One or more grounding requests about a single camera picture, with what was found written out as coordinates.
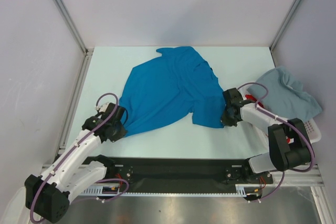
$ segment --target white wall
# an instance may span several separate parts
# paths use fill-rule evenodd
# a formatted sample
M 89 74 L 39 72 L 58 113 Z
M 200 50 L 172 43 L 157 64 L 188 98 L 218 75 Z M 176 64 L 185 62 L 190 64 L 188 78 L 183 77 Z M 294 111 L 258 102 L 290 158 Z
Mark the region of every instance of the white wall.
M 323 107 L 316 117 L 322 140 L 316 156 L 329 198 L 336 207 L 336 0 L 303 0 L 275 50 Z
M 53 157 L 83 55 L 53 0 L 0 0 L 0 216 Z
M 93 46 L 269 46 L 293 0 L 64 0 Z

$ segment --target red object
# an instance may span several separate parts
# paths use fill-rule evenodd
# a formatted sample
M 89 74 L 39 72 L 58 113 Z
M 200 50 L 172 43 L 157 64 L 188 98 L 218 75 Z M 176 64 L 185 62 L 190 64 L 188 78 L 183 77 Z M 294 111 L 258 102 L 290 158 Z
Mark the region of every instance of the red object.
M 245 97 L 246 97 L 246 99 L 250 99 L 250 100 L 252 100 L 254 102 L 257 101 L 257 99 L 255 99 L 255 97 L 253 95 L 251 95 L 251 94 L 246 94 Z M 258 102 L 258 105 L 260 107 L 264 108 L 264 105 L 261 102 Z

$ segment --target blue cloth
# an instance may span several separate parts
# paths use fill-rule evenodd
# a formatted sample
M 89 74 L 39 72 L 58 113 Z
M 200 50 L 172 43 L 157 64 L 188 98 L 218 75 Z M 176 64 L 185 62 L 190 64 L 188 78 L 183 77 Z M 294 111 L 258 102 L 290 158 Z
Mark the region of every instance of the blue cloth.
M 124 87 L 120 105 L 129 114 L 126 136 L 167 126 L 188 113 L 194 124 L 223 127 L 223 90 L 208 62 L 192 47 L 156 51 L 162 56 L 134 67 Z
M 303 91 L 302 83 L 285 67 L 269 70 L 257 82 L 265 85 L 269 91 L 262 100 L 265 109 L 276 115 L 308 122 L 322 112 L 314 97 Z M 265 89 L 257 85 L 250 86 L 247 91 L 257 99 L 265 95 Z

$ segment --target white plastic basket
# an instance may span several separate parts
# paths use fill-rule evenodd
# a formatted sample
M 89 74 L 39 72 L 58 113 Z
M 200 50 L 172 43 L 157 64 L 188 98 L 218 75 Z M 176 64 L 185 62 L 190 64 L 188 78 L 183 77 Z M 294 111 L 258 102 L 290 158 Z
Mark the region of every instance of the white plastic basket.
M 245 95 L 249 94 L 247 92 L 247 88 L 248 86 L 244 86 L 241 89 L 239 89 L 240 93 L 242 94 L 243 98 L 245 98 Z M 319 130 L 319 128 L 317 127 L 314 119 L 310 119 L 308 122 L 304 123 L 309 140 L 311 143 L 315 143 L 321 140 L 321 132 Z M 253 129 L 256 133 L 256 135 L 258 136 L 258 138 L 260 139 L 260 141 L 262 142 L 262 144 L 265 146 L 265 148 L 268 148 L 268 135 L 266 133 L 264 133 L 263 131 L 261 131 L 260 129 L 258 129 L 257 127 L 253 126 Z

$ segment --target folded cloth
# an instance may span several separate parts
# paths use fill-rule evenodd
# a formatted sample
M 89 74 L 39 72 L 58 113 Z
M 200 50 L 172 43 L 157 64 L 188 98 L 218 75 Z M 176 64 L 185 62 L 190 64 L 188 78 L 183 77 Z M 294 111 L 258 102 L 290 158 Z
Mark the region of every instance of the folded cloth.
M 268 90 L 262 103 L 265 109 L 288 118 L 299 118 L 307 122 L 322 112 L 321 106 L 310 94 L 303 91 L 303 85 L 285 68 L 277 67 L 263 74 L 256 82 Z M 247 91 L 259 99 L 265 95 L 263 87 L 252 85 Z
M 132 69 L 120 98 L 129 114 L 127 136 L 167 126 L 188 113 L 194 124 L 223 127 L 223 90 L 208 62 L 192 47 L 157 52 L 162 56 Z

